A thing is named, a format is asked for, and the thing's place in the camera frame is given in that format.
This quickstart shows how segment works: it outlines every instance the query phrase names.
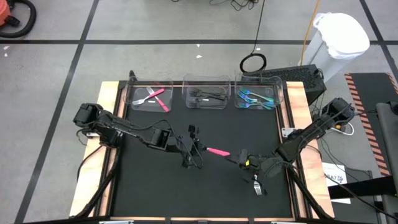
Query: vacuum cleaner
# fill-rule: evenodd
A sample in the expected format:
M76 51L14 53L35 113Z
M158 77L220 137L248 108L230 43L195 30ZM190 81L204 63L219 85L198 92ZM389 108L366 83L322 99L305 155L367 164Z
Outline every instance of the vacuum cleaner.
M11 9L14 7L15 3L22 3L29 7L30 16L26 23L26 26L20 31L7 33L0 31L0 37L5 38L18 38L28 34L35 24L36 21L36 8L28 0L0 0L0 27L9 25L13 27L18 27L21 23L17 18L11 15Z

